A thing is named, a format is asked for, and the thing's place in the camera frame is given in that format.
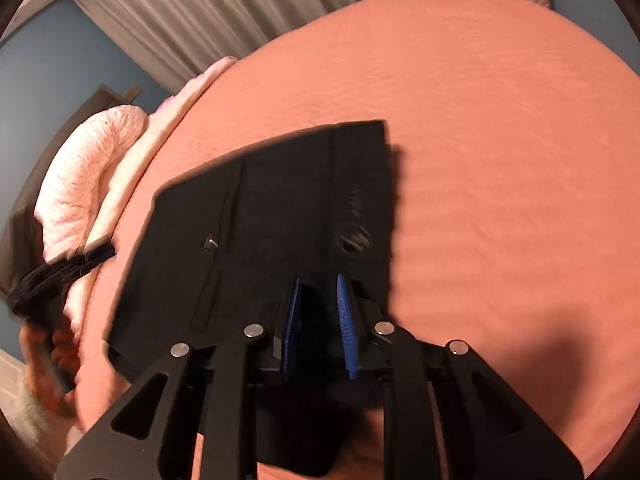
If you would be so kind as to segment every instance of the logo on black fabric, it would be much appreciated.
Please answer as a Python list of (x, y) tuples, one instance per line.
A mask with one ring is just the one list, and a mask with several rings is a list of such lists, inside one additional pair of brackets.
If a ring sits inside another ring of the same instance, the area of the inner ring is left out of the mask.
[(338, 227), (337, 243), (349, 256), (357, 257), (364, 254), (371, 247), (371, 234), (362, 225), (364, 193), (358, 186), (351, 189), (348, 201), (348, 211), (351, 221)]

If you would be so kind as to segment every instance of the black garment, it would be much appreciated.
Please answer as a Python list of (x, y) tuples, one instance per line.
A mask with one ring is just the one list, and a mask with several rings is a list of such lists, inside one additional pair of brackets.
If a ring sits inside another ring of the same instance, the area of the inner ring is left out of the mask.
[[(344, 362), (336, 275), (386, 308), (388, 155), (383, 123), (329, 126), (243, 150), (162, 191), (108, 340), (116, 370), (132, 381), (176, 342), (204, 348), (269, 326), (264, 306), (294, 278), (305, 285), (301, 359)], [(258, 392), (257, 403), (258, 460), (320, 476), (363, 400), (290, 385)]]

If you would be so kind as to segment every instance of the mattress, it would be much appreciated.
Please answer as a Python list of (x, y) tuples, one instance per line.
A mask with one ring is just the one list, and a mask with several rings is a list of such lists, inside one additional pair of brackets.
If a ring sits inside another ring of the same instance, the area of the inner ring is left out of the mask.
[[(272, 41), (193, 105), (124, 210), (86, 314), (82, 423), (126, 387), (103, 339), (154, 194), (254, 142), (382, 119), (391, 312), (424, 341), (469, 342), (590, 473), (640, 401), (638, 102), (624, 62), (526, 0), (365, 0)], [(344, 460), (335, 478), (382, 477), (369, 421), (350, 456), (372, 469)]]

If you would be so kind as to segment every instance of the round silver bolt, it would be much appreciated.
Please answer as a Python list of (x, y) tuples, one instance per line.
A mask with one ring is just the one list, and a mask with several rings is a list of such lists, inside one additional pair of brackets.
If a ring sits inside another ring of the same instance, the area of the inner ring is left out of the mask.
[(375, 327), (373, 327), (373, 330), (380, 335), (391, 335), (395, 329), (396, 327), (388, 321), (380, 321), (376, 323)]
[(258, 337), (262, 332), (264, 332), (262, 325), (252, 324), (244, 327), (244, 335), (247, 337)]
[(453, 355), (464, 355), (469, 352), (469, 345), (464, 341), (460, 341), (460, 339), (456, 339), (449, 343), (449, 351)]
[(171, 355), (174, 357), (184, 357), (189, 353), (189, 345), (187, 343), (176, 343), (171, 347)]

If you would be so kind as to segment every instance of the wall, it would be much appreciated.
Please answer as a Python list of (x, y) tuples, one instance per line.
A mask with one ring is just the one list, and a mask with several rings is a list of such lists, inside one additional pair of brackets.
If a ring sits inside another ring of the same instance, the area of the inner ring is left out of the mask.
[[(140, 86), (134, 104), (152, 112), (167, 92), (71, 0), (56, 3), (0, 48), (0, 228), (36, 159), (100, 84)], [(20, 356), (17, 325), (0, 301), (0, 348)]]
[(580, 25), (640, 74), (640, 42), (614, 0), (552, 0), (554, 10)]

